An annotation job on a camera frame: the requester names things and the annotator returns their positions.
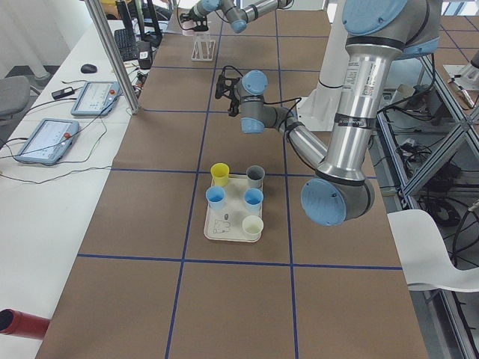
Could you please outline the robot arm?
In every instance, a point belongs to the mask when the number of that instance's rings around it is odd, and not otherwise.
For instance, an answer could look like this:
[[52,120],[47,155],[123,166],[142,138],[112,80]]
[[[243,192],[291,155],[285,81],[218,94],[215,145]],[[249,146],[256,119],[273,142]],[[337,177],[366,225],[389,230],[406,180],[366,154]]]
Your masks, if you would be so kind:
[[247,7],[240,8],[230,0],[203,0],[195,4],[187,13],[179,13],[178,21],[184,31],[207,32],[207,16],[220,10],[223,20],[231,26],[235,34],[243,32],[250,22],[278,9],[285,10],[293,1],[271,0],[257,1]]
[[339,5],[315,91],[306,100],[331,133],[323,143],[291,110],[269,105],[268,81],[259,70],[238,79],[219,78],[217,96],[231,98],[246,134],[278,130],[315,172],[302,188],[301,204],[315,223],[335,226],[369,211],[374,190],[362,165],[394,61],[435,52],[439,1],[345,1]]

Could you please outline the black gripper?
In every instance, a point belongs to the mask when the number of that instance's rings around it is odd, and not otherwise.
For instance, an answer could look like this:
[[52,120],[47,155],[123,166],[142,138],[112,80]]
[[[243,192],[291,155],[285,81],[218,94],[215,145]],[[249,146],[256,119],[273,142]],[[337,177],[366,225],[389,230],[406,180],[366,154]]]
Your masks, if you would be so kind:
[[230,117],[236,117],[240,112],[240,95],[237,93],[237,84],[240,82],[240,78],[228,78],[224,80],[225,89],[224,96],[230,100],[228,108],[228,115]]
[[183,31],[208,31],[207,18],[195,13],[181,13],[180,27]]

